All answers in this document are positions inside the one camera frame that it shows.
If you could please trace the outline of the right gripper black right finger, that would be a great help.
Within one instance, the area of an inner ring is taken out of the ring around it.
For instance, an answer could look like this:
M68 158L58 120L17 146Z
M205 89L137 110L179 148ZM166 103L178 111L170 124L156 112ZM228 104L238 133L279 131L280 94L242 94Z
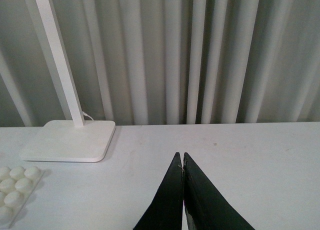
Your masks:
M189 230L252 230L188 153L184 154L184 206Z

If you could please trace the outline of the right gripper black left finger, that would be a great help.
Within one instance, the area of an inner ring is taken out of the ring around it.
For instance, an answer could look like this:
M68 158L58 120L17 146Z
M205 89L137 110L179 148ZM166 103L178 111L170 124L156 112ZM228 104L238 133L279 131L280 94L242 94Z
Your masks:
M176 152L157 192L135 230L180 230L183 220L184 170Z

